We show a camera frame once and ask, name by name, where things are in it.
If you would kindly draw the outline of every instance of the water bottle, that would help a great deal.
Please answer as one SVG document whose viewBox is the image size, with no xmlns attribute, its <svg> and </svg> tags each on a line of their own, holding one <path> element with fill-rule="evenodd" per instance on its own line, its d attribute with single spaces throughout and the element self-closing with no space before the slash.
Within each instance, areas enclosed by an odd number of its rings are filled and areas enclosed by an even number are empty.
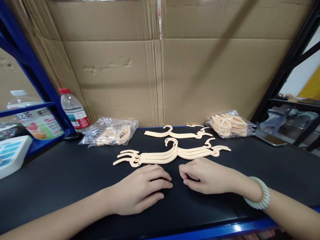
<svg viewBox="0 0 320 240">
<path fill-rule="evenodd" d="M 89 119 L 83 110 L 82 104 L 79 100 L 71 94 L 70 89 L 61 88 L 61 105 L 64 112 L 67 114 L 76 132 L 82 132 L 85 134 L 89 127 Z"/>
<path fill-rule="evenodd" d="M 10 91 L 10 93 L 15 96 L 15 98 L 8 103 L 8 109 L 22 108 L 43 103 L 40 99 L 28 96 L 24 90 Z M 64 131 L 48 108 L 18 113 L 15 117 L 26 127 L 31 135 L 38 140 L 54 139 L 64 134 Z"/>
</svg>

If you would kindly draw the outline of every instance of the bag of hangers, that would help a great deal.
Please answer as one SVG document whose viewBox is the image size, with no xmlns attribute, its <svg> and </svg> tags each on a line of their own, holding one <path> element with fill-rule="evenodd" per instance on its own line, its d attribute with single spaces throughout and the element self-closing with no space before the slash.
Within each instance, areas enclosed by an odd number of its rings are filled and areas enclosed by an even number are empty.
<svg viewBox="0 0 320 240">
<path fill-rule="evenodd" d="M 89 144 L 88 147 L 102 145 L 126 146 L 138 128 L 137 120 L 115 119 L 99 116 L 79 144 Z"/>
<path fill-rule="evenodd" d="M 241 117 L 236 110 L 218 112 L 207 118 L 211 127 L 222 138 L 247 137 L 254 134 L 253 123 Z"/>
</svg>

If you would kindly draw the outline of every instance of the yellow object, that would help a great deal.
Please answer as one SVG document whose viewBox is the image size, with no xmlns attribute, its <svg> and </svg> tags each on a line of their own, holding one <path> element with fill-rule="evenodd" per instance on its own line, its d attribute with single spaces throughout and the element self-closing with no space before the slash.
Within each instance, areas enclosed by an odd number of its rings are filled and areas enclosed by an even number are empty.
<svg viewBox="0 0 320 240">
<path fill-rule="evenodd" d="M 300 91 L 297 97 L 320 99 L 320 65 Z"/>
</svg>

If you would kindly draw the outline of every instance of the bracelet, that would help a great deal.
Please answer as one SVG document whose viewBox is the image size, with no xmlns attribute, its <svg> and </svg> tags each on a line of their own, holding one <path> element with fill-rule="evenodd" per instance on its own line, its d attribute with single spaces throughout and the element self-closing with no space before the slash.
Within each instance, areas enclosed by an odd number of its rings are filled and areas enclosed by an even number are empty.
<svg viewBox="0 0 320 240">
<path fill-rule="evenodd" d="M 249 199 L 243 197 L 244 200 L 251 207 L 253 207 L 255 209 L 260 209 L 260 210 L 261 209 L 266 209 L 269 206 L 269 203 L 270 203 L 270 193 L 269 193 L 269 189 L 268 189 L 267 185 L 265 185 L 265 183 L 262 182 L 259 178 L 256 178 L 256 177 L 249 177 L 249 178 L 255 180 L 261 186 L 262 191 L 263 191 L 263 199 L 261 200 L 261 202 L 258 202 L 258 203 L 252 202 Z"/>
</svg>

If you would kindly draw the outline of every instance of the black table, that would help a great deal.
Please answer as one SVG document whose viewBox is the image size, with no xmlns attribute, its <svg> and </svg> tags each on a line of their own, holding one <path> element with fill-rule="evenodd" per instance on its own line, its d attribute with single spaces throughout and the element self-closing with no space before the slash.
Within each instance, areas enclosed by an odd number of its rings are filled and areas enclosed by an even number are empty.
<svg viewBox="0 0 320 240">
<path fill-rule="evenodd" d="M 196 133 L 200 127 L 177 127 L 175 133 Z M 128 146 L 87 148 L 77 142 L 61 142 L 14 174 L 0 180 L 0 234 L 52 211 L 72 204 L 102 188 L 111 186 L 133 172 L 128 162 L 113 166 L 116 156 L 125 149 L 164 152 L 165 138 L 145 136 L 138 129 Z M 164 132 L 162 128 L 147 129 Z M 213 146 L 225 145 L 209 159 L 262 179 L 267 186 L 310 207 L 320 206 L 320 158 L 293 145 L 274 148 L 255 137 L 221 139 Z M 179 147 L 204 145 L 202 139 L 178 139 Z M 176 234 L 266 215 L 248 206 L 241 196 L 232 193 L 203 195 L 182 182 L 178 166 L 188 160 L 177 157 L 162 165 L 171 175 L 173 188 L 155 206 L 132 216 L 108 216 L 87 227 L 74 239 L 149 238 Z"/>
</svg>

